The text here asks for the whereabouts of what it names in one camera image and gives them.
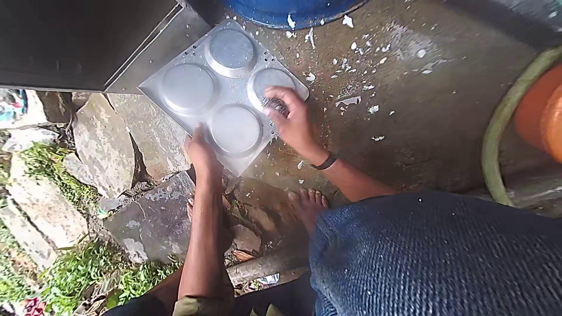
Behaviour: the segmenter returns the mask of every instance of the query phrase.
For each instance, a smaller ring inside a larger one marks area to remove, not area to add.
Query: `black wristband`
[[[326,161],[323,162],[321,165],[315,166],[315,165],[311,164],[311,166],[314,167],[314,169],[316,169],[316,170],[324,170],[324,169],[329,168],[338,159],[338,157],[336,157],[336,155],[334,155],[334,153],[332,153],[331,151],[329,151],[329,153],[330,153],[330,155],[328,156],[328,158],[326,158]]]

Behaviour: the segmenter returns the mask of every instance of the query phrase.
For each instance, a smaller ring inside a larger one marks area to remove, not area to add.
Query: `aluminum baking tray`
[[[192,134],[206,127],[206,141],[236,177],[273,139],[260,97],[270,85],[309,91],[236,21],[225,20],[142,84],[152,102]]]

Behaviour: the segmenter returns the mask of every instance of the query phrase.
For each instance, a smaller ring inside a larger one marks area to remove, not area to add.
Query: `blue barrel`
[[[292,30],[339,19],[368,0],[223,0],[246,20],[273,29]]]

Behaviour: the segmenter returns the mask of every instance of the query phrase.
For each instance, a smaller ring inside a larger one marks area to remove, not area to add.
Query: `hand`
[[[265,96],[282,100],[289,109],[287,118],[271,108],[263,110],[279,129],[281,138],[312,164],[322,164],[329,156],[328,151],[316,142],[306,105],[297,93],[286,87],[269,87]]]
[[[219,177],[222,174],[223,166],[217,161],[215,151],[205,141],[205,128],[199,123],[193,132],[193,138],[185,136],[183,144],[184,154],[189,157],[197,178],[200,177]]]

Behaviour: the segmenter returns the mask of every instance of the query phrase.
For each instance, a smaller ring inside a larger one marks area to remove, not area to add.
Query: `orange container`
[[[514,117],[517,133],[562,163],[562,65],[540,77],[521,99]]]

